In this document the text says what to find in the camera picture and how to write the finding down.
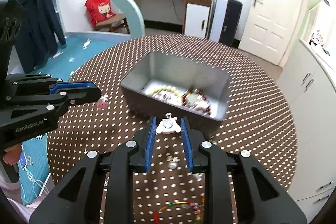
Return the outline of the person's hand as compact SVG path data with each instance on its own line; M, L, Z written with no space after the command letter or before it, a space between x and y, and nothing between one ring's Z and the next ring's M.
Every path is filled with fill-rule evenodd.
M14 165L19 161L22 152L22 145L16 144L12 147L5 149L5 154L3 155L3 161L6 164Z

